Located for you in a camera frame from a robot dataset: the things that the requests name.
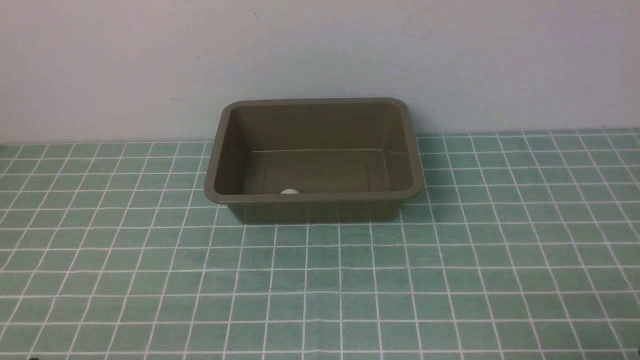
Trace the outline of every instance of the dark olive plastic tray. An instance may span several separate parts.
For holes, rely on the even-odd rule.
[[[402,101],[295,99],[222,111],[204,191],[243,223],[284,224],[392,220],[422,185]]]

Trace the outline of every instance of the teal tiled surface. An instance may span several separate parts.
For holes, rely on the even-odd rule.
[[[279,226],[211,142],[0,146],[0,360],[635,356],[639,129],[418,143],[395,221]]]

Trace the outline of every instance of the wall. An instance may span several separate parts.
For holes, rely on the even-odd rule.
[[[638,0],[4,0],[0,142],[211,138],[240,99],[392,96],[415,127],[640,124]]]

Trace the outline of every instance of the small white ball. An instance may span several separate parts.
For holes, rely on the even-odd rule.
[[[296,189],[284,189],[280,193],[300,193]]]

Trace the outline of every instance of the tiled floor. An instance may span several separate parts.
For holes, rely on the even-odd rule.
[[[420,137],[395,222],[277,227],[210,142],[0,147],[0,360],[635,359],[639,140]]]

